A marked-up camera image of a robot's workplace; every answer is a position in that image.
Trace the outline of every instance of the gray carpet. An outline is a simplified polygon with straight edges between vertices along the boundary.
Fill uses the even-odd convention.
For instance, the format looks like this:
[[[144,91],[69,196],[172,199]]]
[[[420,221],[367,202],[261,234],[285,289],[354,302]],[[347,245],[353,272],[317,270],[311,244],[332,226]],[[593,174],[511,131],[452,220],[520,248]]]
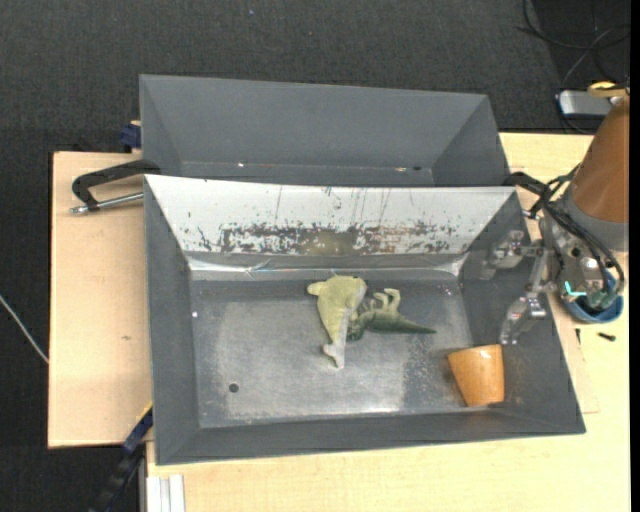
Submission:
[[[564,13],[586,2],[538,3],[556,33],[585,30]],[[596,2],[623,20],[627,3]],[[512,0],[3,2],[0,293],[46,348],[48,153],[122,151],[140,73],[481,92],[501,130],[560,131],[553,93],[569,57],[523,26]],[[0,311],[0,511],[85,510],[117,460],[114,448],[46,452],[46,387]]]

